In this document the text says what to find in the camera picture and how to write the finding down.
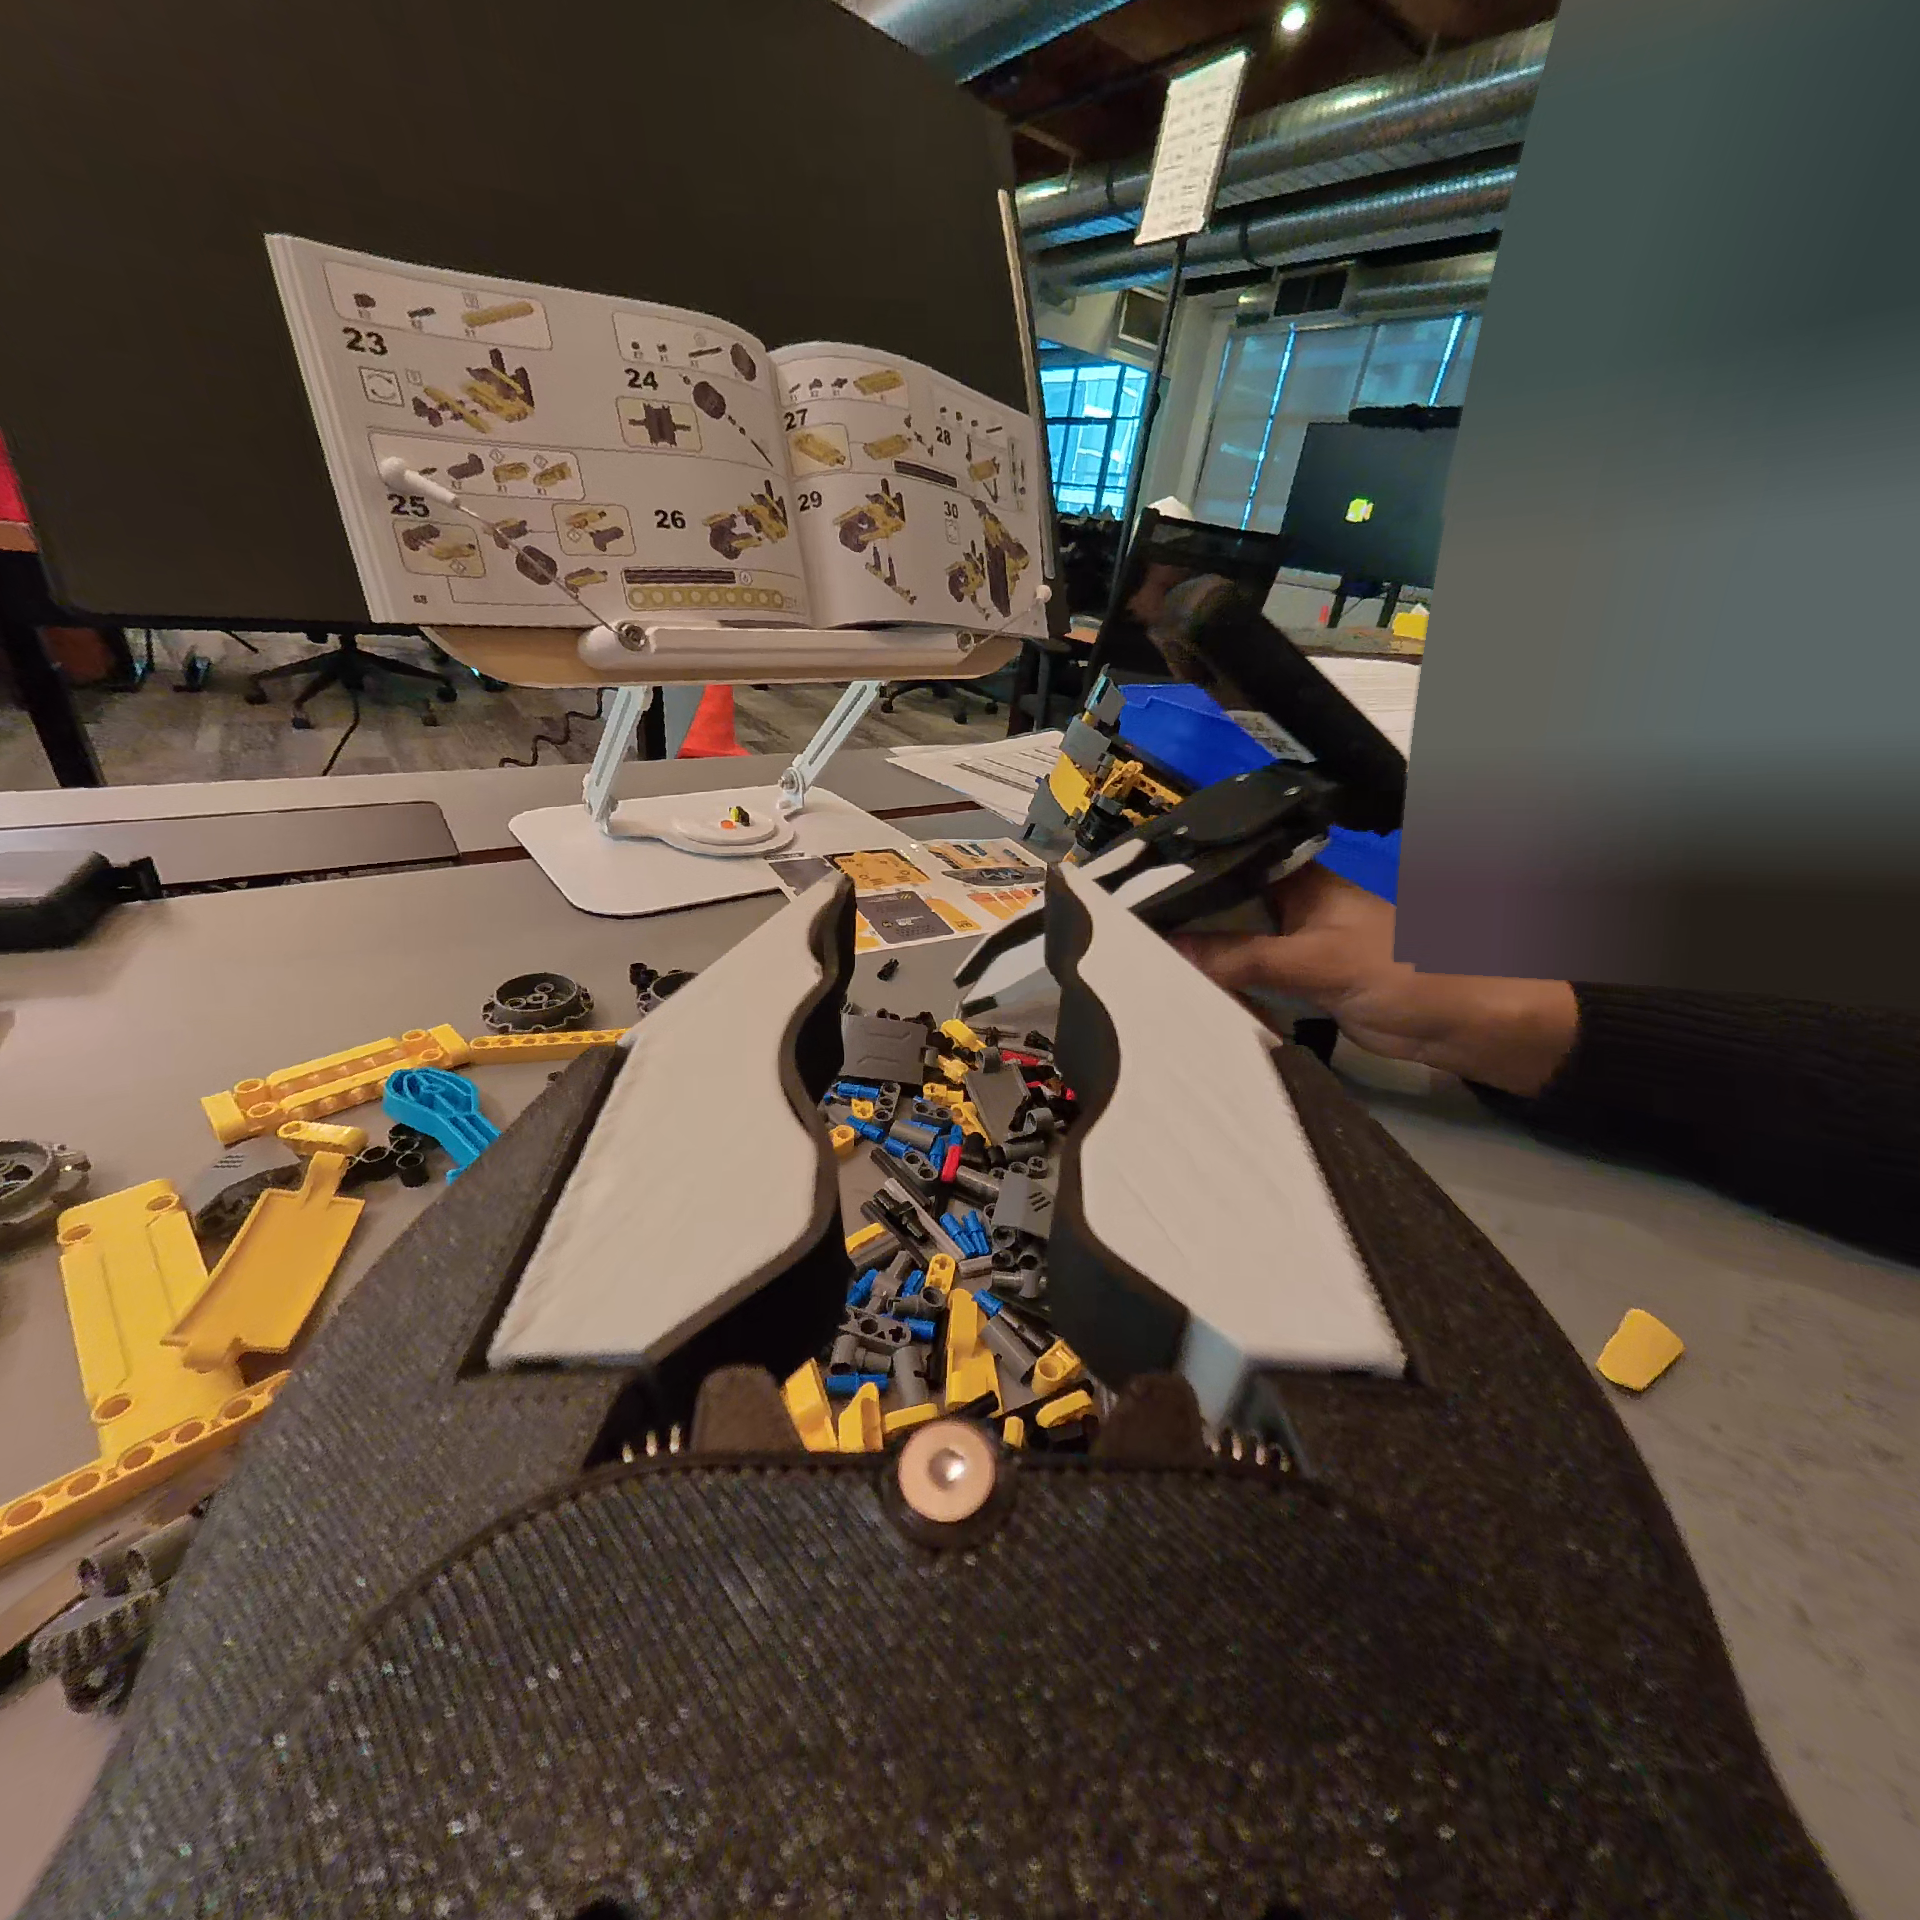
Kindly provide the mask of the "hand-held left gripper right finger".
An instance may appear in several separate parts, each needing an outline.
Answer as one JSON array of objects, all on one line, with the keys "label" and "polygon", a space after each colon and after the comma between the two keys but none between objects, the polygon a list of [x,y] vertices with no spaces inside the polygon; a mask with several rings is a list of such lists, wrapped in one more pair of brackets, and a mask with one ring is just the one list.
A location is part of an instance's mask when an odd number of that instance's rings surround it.
[{"label": "hand-held left gripper right finger", "polygon": [[1281,1041],[1083,870],[1047,884],[1056,1060],[1080,1117],[1047,1244],[1095,1380],[1177,1376],[1257,1425],[1278,1376],[1402,1382],[1408,1356],[1281,1069]]}]

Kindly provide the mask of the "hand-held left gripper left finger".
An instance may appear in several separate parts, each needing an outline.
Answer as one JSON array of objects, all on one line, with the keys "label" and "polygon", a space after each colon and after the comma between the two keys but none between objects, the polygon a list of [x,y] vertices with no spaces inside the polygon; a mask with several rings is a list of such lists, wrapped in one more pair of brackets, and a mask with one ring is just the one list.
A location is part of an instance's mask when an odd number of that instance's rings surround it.
[{"label": "hand-held left gripper left finger", "polygon": [[849,1294],[840,1080],[855,896],[822,881],[647,1016],[620,1049],[487,1347],[496,1373],[625,1372],[647,1425],[703,1382],[786,1380]]}]

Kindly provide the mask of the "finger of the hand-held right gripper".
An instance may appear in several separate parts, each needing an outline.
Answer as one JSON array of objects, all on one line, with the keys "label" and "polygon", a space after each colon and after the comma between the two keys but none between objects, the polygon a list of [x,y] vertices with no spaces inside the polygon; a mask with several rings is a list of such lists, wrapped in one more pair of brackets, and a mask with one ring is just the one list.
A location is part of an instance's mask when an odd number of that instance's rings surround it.
[{"label": "finger of the hand-held right gripper", "polygon": [[[1169,938],[1177,926],[1209,912],[1195,900],[1214,882],[1216,869],[1218,850],[1204,848],[1188,833],[1152,837],[1139,830],[1098,854],[1063,861],[1056,873],[1080,876],[1089,888],[1127,907],[1143,926]],[[983,938],[956,970],[956,989],[961,995],[1024,995],[1033,981],[1044,979],[1049,973],[1047,906],[1049,893],[1042,891],[1040,904]]]},{"label": "finger of the hand-held right gripper", "polygon": [[1012,1012],[1036,1004],[1044,989],[1056,989],[1062,1006],[1076,1001],[1082,992],[1090,992],[1095,1009],[1110,1016],[1115,1027],[1183,1027],[1192,1018],[1201,1018],[1201,1027],[1226,1022],[1291,1025],[1291,995],[1256,989],[1252,1000],[1236,1000],[1233,992],[1224,992],[1195,973],[1169,947],[1169,938],[1143,926],[1127,907],[1083,881],[1055,878],[1044,891],[1047,938],[1052,907],[1063,898],[1067,934],[1075,945],[1087,938],[1087,949],[1072,950],[1063,971],[1055,970],[1047,949],[1047,976],[1033,981],[1024,995],[961,995],[963,1016]]}]

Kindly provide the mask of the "pile of small toy parts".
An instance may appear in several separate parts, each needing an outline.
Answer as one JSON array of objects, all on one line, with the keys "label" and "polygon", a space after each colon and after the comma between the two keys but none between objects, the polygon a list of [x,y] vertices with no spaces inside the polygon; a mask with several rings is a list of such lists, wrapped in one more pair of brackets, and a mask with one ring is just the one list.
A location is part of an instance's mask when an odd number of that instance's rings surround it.
[{"label": "pile of small toy parts", "polygon": [[873,1453],[945,1419],[1004,1450],[1094,1450],[1113,1394],[1059,1330],[1049,1237],[1080,1098],[1044,1027],[844,1016],[818,1109],[849,1286],[783,1387],[801,1445]]}]

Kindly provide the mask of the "person's right forearm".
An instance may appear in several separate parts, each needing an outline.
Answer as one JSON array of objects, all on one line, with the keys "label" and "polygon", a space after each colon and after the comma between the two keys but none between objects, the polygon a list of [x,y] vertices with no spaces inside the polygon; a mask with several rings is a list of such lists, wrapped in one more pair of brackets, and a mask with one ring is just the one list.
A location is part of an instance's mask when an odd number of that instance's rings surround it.
[{"label": "person's right forearm", "polygon": [[1575,1043],[1496,1114],[1867,1253],[1919,1260],[1919,1016],[1575,982]]}]

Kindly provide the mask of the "person's right hand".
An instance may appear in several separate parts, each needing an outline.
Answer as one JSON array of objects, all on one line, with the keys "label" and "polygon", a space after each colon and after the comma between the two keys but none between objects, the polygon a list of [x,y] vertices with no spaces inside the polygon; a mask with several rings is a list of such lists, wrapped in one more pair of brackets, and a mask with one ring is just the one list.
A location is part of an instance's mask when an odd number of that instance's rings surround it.
[{"label": "person's right hand", "polygon": [[1298,1001],[1362,1049],[1513,1098],[1543,1093],[1578,1043],[1567,981],[1425,973],[1394,956],[1398,909],[1319,865],[1268,893],[1276,931],[1185,931],[1177,950],[1246,1001]]}]

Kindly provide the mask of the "blue plastic bin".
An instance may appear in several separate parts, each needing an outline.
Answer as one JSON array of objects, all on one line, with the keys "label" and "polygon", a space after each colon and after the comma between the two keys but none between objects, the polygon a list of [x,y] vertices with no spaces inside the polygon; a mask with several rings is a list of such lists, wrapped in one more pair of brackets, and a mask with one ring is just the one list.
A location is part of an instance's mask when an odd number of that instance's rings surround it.
[{"label": "blue plastic bin", "polygon": [[[1268,716],[1224,708],[1209,693],[1179,681],[1107,681],[1083,716],[1134,757],[1159,766],[1163,785],[1185,793],[1268,762],[1321,772],[1316,757]],[[1402,835],[1338,824],[1319,865],[1392,906],[1399,898]]]}]

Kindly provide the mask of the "yellow black sticker sheet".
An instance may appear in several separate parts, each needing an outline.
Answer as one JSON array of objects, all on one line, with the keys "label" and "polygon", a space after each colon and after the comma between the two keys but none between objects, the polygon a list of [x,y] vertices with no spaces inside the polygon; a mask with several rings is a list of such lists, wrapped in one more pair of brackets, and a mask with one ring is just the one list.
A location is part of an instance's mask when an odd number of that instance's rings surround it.
[{"label": "yellow black sticker sheet", "polygon": [[1007,837],[790,854],[769,869],[790,898],[836,873],[850,878],[858,953],[983,938],[1044,891],[1044,865]]}]

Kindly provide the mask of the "white paper sheet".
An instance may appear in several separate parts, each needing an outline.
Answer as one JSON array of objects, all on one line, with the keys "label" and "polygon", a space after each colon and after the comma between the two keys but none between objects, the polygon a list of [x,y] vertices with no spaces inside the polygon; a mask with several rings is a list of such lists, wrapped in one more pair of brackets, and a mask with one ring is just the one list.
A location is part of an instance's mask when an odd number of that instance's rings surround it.
[{"label": "white paper sheet", "polygon": [[1329,678],[1398,753],[1408,757],[1423,668],[1408,659],[1356,653],[1308,653]]}]

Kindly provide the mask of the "partly built yellow toy model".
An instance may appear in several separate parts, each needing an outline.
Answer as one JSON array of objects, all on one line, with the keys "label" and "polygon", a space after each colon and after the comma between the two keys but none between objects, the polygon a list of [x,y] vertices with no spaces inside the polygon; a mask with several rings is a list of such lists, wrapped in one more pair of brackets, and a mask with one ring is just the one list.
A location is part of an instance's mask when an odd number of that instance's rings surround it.
[{"label": "partly built yellow toy model", "polygon": [[1193,716],[1188,693],[1102,676],[1039,779],[1017,841],[1040,859],[1089,859],[1187,802],[1203,781],[1163,753],[1163,722]]}]

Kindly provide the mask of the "printed paper sheet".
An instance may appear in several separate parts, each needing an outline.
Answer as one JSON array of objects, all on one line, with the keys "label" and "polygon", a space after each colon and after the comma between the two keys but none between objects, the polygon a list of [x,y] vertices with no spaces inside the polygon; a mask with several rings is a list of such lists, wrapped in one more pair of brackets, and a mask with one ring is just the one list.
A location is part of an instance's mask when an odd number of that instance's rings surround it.
[{"label": "printed paper sheet", "polygon": [[947,747],[891,747],[888,758],[1020,825],[1056,766],[1063,741],[1063,731],[1047,730],[996,741],[966,739]]}]

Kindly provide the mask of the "blue toy lever piece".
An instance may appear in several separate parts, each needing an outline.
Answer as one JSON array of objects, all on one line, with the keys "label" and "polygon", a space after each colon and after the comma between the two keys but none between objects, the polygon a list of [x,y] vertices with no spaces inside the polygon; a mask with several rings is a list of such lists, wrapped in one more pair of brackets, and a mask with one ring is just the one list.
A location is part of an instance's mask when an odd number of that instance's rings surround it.
[{"label": "blue toy lever piece", "polygon": [[449,1157],[447,1181],[456,1181],[499,1141],[499,1126],[486,1115],[474,1083],[441,1067],[415,1066],[390,1072],[382,1109],[399,1125],[439,1146]]}]

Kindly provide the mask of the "dark glossy panel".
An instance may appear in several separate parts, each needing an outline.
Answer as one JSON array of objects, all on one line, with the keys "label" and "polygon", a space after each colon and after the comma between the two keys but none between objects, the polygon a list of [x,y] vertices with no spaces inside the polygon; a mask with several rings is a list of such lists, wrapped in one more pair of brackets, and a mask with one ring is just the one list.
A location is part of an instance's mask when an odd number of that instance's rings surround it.
[{"label": "dark glossy panel", "polygon": [[1283,536],[1146,509],[1121,562],[1118,602],[1090,668],[1112,681],[1183,681],[1248,706],[1241,662],[1273,641],[1264,603],[1287,562]]}]

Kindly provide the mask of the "white book stand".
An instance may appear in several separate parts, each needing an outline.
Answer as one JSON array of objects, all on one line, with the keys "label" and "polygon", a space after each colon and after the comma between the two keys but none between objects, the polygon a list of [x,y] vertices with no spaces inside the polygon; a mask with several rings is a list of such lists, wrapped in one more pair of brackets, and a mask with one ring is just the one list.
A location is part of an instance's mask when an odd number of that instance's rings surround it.
[{"label": "white book stand", "polygon": [[[371,581],[428,637],[499,681],[610,696],[583,801],[512,830],[572,906],[643,917],[771,891],[776,859],[842,840],[847,804],[809,792],[884,681],[975,678],[1047,635],[1028,451],[958,446],[795,483],[784,456],[372,434],[355,502],[386,528]],[[668,690],[746,681],[844,693],[776,785],[617,798]]]}]

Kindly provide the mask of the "black computer monitor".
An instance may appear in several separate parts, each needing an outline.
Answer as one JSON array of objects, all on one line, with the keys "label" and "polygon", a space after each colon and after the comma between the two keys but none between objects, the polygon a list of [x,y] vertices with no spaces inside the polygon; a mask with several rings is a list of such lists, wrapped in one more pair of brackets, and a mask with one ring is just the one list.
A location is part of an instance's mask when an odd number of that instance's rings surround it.
[{"label": "black computer monitor", "polygon": [[1455,428],[1313,424],[1278,532],[1281,568],[1433,588],[1455,446]]}]

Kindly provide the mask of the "long yellow perforated toy beam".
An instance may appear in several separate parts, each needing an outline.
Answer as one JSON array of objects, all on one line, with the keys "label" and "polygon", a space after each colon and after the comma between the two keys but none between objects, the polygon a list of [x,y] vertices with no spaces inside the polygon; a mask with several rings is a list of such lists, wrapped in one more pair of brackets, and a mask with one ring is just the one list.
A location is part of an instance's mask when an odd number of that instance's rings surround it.
[{"label": "long yellow perforated toy beam", "polygon": [[410,1029],[395,1038],[363,1043],[250,1076],[207,1096],[202,1110],[224,1146],[272,1136],[287,1123],[328,1121],[379,1102],[390,1076],[406,1067],[465,1067],[474,1049],[450,1025]]}]

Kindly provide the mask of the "yellow flat toy panel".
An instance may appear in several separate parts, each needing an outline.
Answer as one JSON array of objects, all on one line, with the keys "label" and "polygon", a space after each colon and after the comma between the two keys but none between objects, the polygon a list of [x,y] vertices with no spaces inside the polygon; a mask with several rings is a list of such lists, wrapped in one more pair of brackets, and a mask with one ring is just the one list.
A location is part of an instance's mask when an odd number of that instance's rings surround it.
[{"label": "yellow flat toy panel", "polygon": [[345,1256],[363,1203],[343,1195],[348,1155],[322,1149],[298,1188],[266,1192],[200,1299],[160,1337],[214,1372],[240,1353],[287,1353]]}]

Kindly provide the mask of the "yellow curved toy piece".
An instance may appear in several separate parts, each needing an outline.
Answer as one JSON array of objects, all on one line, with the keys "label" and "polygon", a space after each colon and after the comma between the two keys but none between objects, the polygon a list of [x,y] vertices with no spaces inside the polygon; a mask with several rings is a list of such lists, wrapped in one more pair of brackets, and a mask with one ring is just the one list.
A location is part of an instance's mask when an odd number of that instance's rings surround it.
[{"label": "yellow curved toy piece", "polygon": [[1643,1394],[1687,1356],[1686,1339],[1657,1314],[1627,1308],[1594,1366],[1612,1387]]}]

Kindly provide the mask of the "grey curved toy panel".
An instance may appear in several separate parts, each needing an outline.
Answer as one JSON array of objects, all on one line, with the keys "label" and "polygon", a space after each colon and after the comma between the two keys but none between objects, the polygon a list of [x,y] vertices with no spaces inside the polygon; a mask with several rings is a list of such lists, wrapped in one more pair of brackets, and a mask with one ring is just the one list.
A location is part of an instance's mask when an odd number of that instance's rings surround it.
[{"label": "grey curved toy panel", "polygon": [[260,1193],[298,1188],[305,1161],[278,1138],[228,1146],[182,1187],[182,1204],[202,1242],[233,1237]]}]

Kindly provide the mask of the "large yellow toy panel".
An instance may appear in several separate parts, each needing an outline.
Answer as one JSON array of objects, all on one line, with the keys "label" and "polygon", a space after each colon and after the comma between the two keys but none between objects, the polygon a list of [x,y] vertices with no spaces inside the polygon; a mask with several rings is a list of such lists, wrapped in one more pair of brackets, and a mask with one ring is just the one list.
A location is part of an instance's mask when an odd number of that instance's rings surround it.
[{"label": "large yellow toy panel", "polygon": [[247,1387],[233,1363],[200,1372],[163,1342],[209,1282],[174,1185],[154,1179],[62,1211],[58,1244],[102,1457],[209,1419]]}]

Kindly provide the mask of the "black office chair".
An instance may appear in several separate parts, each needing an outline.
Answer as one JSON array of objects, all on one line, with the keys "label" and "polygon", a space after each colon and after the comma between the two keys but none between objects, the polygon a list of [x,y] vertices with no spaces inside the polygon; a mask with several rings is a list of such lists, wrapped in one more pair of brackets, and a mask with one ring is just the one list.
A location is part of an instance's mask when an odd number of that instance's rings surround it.
[{"label": "black office chair", "polygon": [[244,705],[251,708],[274,706],[284,690],[287,721],[296,731],[316,728],[316,708],[331,696],[348,702],[351,721],[356,721],[371,696],[401,690],[424,697],[424,722],[438,728],[447,708],[456,706],[460,690],[449,672],[449,661],[426,645],[426,656],[399,656],[382,651],[386,641],[418,637],[417,630],[376,626],[372,637],[356,628],[300,626],[272,628],[274,641],[296,641],[296,651],[247,675]]}]

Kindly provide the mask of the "light grey round toy hub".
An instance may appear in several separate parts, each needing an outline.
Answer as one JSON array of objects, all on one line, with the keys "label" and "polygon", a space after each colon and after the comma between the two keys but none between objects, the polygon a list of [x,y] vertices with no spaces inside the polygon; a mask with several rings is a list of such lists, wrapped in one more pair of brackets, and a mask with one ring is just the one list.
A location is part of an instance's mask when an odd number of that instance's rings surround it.
[{"label": "light grey round toy hub", "polygon": [[81,1200],[89,1157],[71,1146],[33,1138],[2,1141],[2,1251],[49,1235]]}]

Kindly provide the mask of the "open instruction booklet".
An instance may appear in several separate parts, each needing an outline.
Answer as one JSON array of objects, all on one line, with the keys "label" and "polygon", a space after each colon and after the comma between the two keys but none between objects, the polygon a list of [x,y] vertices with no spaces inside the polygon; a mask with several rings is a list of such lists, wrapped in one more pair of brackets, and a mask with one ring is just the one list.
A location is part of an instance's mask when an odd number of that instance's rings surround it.
[{"label": "open instruction booklet", "polygon": [[1036,426],[859,342],[267,237],[376,620],[1042,635]]}]

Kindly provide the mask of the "black flat device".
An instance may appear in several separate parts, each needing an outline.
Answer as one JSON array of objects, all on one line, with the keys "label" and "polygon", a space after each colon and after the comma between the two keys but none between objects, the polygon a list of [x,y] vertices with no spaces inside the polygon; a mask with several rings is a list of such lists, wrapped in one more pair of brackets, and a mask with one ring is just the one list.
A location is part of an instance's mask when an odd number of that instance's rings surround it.
[{"label": "black flat device", "polygon": [[2,852],[2,953],[82,941],[118,906],[163,898],[156,865],[111,861],[97,850]]}]

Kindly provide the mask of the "black divider panel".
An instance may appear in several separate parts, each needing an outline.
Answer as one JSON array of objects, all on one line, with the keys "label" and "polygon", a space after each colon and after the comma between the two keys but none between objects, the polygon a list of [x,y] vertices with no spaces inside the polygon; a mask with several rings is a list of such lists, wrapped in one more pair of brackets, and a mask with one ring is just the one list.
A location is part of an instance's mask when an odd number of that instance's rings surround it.
[{"label": "black divider panel", "polygon": [[1027,403],[996,113],[826,2],[10,2],[2,420],[55,602],[368,616],[267,233]]}]

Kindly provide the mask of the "long yellow toy frame beam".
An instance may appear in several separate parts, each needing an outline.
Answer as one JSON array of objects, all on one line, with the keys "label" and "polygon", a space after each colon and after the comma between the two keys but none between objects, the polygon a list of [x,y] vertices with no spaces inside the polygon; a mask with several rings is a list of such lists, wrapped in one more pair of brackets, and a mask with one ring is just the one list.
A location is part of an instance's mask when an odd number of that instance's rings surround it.
[{"label": "long yellow toy frame beam", "polygon": [[54,1547],[134,1497],[228,1451],[242,1432],[267,1412],[290,1376],[278,1372],[247,1382],[209,1414],[166,1427],[136,1440],[120,1457],[98,1459],[2,1501],[2,1569]]}]

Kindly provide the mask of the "slim silver ceiling duct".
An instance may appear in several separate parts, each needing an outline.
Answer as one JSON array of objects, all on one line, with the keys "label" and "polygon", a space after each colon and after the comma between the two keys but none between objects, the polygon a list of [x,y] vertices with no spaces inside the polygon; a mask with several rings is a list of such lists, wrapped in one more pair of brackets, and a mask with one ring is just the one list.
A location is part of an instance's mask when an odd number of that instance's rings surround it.
[{"label": "slim silver ceiling duct", "polygon": [[[1484,38],[1379,77],[1240,118],[1216,210],[1518,146],[1553,48],[1553,22]],[[1150,158],[1102,163],[1017,192],[1028,246],[1047,252],[1139,229]]]}]

